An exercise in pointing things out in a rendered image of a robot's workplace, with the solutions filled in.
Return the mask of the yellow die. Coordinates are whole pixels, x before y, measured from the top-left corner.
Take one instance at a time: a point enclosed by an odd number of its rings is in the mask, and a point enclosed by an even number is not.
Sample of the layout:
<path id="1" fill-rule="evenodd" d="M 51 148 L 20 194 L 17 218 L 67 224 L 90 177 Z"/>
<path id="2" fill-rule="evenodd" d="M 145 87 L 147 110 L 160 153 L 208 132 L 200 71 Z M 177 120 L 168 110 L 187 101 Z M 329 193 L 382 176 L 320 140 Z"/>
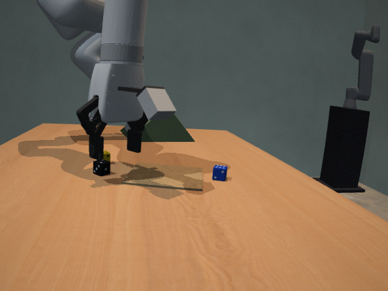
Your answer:
<path id="1" fill-rule="evenodd" d="M 108 151 L 104 151 L 104 160 L 110 161 L 110 153 Z"/>

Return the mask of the tan textured mat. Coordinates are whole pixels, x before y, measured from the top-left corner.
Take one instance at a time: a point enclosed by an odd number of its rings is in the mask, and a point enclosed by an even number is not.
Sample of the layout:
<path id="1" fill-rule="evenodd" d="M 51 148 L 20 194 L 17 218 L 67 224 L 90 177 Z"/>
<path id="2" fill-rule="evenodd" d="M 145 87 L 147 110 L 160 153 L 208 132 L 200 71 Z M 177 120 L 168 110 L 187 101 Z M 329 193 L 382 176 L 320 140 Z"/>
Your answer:
<path id="1" fill-rule="evenodd" d="M 202 168 L 137 162 L 122 184 L 202 192 Z"/>

